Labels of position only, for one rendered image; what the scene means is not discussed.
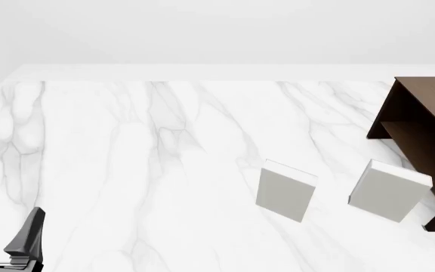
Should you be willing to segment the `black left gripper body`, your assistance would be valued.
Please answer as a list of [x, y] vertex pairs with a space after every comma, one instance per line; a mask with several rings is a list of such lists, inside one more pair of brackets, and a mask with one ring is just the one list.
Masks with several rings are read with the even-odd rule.
[[0, 262], [0, 272], [42, 272], [43, 257], [11, 256], [10, 262]]

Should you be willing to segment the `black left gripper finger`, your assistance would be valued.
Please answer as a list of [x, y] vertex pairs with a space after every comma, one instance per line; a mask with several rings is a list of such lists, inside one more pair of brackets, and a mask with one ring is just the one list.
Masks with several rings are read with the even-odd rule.
[[39, 207], [33, 208], [15, 238], [4, 248], [4, 252], [8, 253], [11, 259], [42, 260], [44, 222], [45, 211]]

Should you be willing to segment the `grey book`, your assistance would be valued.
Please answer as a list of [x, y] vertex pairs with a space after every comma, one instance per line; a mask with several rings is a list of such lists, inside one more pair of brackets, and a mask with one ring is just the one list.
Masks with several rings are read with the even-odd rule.
[[411, 169], [369, 160], [348, 204], [400, 223], [433, 187], [433, 178]]
[[256, 205], [296, 222], [304, 219], [318, 177], [273, 160], [265, 160]]

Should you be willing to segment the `dark brown wooden shelf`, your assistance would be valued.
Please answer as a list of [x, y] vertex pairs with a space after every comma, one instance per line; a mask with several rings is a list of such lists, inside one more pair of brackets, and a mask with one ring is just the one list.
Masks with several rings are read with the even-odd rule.
[[[435, 196], [435, 76], [397, 76], [366, 137], [394, 140]], [[424, 228], [435, 232], [435, 216]]]

